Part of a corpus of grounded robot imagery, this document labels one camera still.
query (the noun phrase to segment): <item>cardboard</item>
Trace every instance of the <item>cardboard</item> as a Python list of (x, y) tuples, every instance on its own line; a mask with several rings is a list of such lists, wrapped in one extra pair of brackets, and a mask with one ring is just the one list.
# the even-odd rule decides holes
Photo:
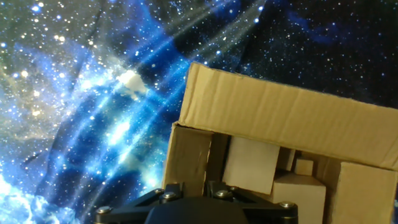
[(325, 195), (326, 187), (315, 178), (290, 173), (275, 179), (271, 202), (294, 202), (298, 223), (322, 224)]
[(398, 110), (193, 63), (183, 126), (398, 170)]
[(313, 177), (326, 186), (324, 223), (391, 224), (398, 179), (388, 169), (398, 169), (396, 127), (394, 109), (194, 63), (172, 127), (164, 185), (185, 182), (185, 196), (201, 196), (206, 179), (221, 180), (228, 172), (227, 136), (247, 138), (300, 150), (314, 161)]
[(297, 158), (294, 173), (298, 175), (312, 175), (313, 161), (310, 159)]
[(223, 181), (230, 186), (270, 194), (279, 146), (232, 137)]
[(285, 147), (281, 147), (279, 149), (279, 157), (278, 157), (278, 163), (276, 164), (276, 168), (291, 171), (295, 153), (296, 153), (295, 149), (288, 149)]
[(314, 154), (314, 175), (326, 185), (324, 223), (391, 223), (397, 173)]
[(185, 196), (202, 196), (212, 134), (173, 124), (163, 186), (184, 183)]

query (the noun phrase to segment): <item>cardboard box flap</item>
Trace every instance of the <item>cardboard box flap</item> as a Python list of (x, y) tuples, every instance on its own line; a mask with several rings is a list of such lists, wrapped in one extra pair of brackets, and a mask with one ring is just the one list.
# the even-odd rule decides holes
[(342, 162), (331, 221), (390, 224), (396, 183), (394, 171)]
[(187, 197), (202, 195), (212, 134), (173, 124), (163, 188), (166, 184), (183, 182)]
[(398, 110), (193, 63), (179, 123), (398, 170)]

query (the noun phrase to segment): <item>cardboard edge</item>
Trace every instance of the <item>cardboard edge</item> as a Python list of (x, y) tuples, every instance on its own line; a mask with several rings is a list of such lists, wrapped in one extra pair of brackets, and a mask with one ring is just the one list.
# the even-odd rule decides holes
[(170, 148), (171, 148), (171, 142), (173, 142), (172, 139), (173, 139), (173, 137), (174, 137), (174, 131), (175, 131), (175, 127), (176, 127), (177, 125), (178, 125), (178, 122), (174, 122), (174, 123), (172, 124), (172, 131), (171, 131), (171, 133), (170, 133), (169, 143), (168, 143), (168, 145), (167, 145), (166, 160), (164, 161), (164, 164), (163, 164), (163, 167), (164, 167), (164, 171), (163, 171), (163, 180), (162, 180), (162, 188), (163, 188), (163, 189), (166, 188), (165, 182), (166, 182), (166, 177), (167, 177), (167, 174), (168, 174), (167, 171), (168, 171), (168, 165), (169, 165), (169, 156), (170, 156), (170, 152), (171, 152), (171, 150), (170, 150)]

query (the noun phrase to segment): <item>small wooden block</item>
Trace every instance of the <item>small wooden block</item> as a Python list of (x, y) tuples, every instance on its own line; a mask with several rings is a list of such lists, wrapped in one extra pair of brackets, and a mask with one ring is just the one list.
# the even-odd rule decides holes
[(313, 161), (310, 159), (297, 158), (294, 172), (298, 175), (312, 175)]
[(279, 146), (233, 136), (223, 181), (263, 194), (271, 194)]

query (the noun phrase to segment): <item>black plastic part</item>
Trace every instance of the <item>black plastic part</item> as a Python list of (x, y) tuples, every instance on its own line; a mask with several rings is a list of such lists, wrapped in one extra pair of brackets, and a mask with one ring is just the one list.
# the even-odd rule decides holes
[[(101, 224), (298, 224), (296, 205), (284, 208), (255, 196), (247, 190), (227, 186), (223, 182), (206, 183), (204, 197), (183, 197), (183, 184), (169, 184), (164, 192), (174, 197), (163, 197), (164, 192), (149, 192), (129, 205), (96, 214), (95, 223)], [(217, 195), (222, 190), (223, 196)]]
[(192, 197), (155, 207), (145, 224), (248, 224), (236, 203), (207, 197)]

